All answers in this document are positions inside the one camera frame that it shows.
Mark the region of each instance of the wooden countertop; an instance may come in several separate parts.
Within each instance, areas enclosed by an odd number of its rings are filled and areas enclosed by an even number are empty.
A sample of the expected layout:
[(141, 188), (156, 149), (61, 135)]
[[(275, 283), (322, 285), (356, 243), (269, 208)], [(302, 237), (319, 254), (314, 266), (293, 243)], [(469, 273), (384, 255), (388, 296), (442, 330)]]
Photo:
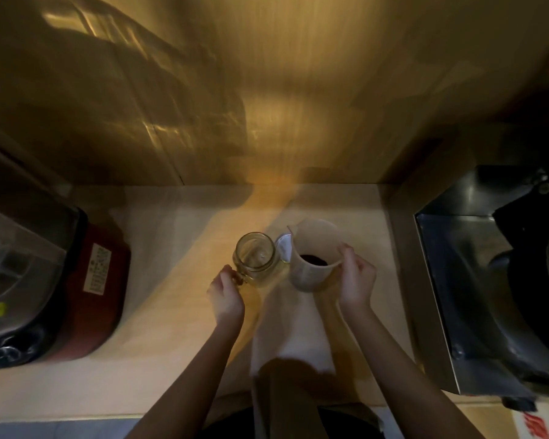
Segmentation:
[[(372, 306), (412, 356), (375, 185), (91, 187), (75, 196), (94, 223), (117, 226), (132, 248), (122, 321), (110, 340), (84, 359), (0, 370), (0, 420), (145, 413), (211, 333), (215, 322), (205, 291), (216, 272), (231, 263), (237, 240), (255, 230), (276, 237), (306, 216), (334, 222), (344, 240), (378, 267)], [(242, 288), (245, 326), (219, 394), (245, 389), (249, 370), (278, 356), (307, 362), (348, 395), (381, 405), (332, 293), (316, 301), (284, 286), (275, 291)]]

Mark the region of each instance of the hand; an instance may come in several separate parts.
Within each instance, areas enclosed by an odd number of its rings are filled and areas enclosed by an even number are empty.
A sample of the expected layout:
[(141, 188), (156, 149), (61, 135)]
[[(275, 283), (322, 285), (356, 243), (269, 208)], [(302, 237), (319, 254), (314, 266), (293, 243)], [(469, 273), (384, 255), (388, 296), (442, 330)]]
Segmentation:
[(234, 284), (235, 274), (230, 265), (225, 265), (212, 280), (207, 295), (217, 324), (240, 328), (244, 320), (244, 301)]
[(344, 244), (340, 251), (344, 261), (342, 262), (339, 307), (346, 317), (354, 311), (370, 309), (370, 296), (376, 281), (376, 267), (358, 256), (348, 244)]

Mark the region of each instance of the dark liquid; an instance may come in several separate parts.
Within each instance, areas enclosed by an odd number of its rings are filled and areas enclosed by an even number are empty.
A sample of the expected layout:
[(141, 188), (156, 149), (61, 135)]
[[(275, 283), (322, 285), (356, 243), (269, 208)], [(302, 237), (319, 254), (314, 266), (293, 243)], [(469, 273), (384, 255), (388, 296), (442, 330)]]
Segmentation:
[(311, 254), (301, 254), (301, 258), (305, 260), (305, 262), (309, 262), (312, 265), (327, 266), (327, 262), (325, 260)]

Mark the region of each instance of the plastic measuring cup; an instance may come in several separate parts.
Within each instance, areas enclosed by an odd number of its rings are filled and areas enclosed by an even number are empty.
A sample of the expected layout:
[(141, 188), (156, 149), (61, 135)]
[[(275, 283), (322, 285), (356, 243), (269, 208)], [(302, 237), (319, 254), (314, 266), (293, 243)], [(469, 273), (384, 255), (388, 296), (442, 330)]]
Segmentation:
[(342, 262), (338, 227), (326, 220), (307, 218), (290, 225), (289, 230), (293, 247), (289, 280), (300, 291), (313, 291)]

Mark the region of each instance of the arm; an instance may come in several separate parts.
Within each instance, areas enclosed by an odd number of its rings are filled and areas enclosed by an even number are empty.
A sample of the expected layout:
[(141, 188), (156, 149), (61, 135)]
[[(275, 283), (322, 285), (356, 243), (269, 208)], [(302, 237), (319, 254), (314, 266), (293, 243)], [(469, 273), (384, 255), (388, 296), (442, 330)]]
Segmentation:
[(408, 439), (483, 439), (454, 403), (404, 353), (370, 308), (376, 269), (343, 249), (339, 307), (395, 420)]
[(210, 338), (126, 439), (186, 439), (198, 433), (244, 319), (233, 273), (229, 265), (224, 266), (207, 291), (217, 321)]

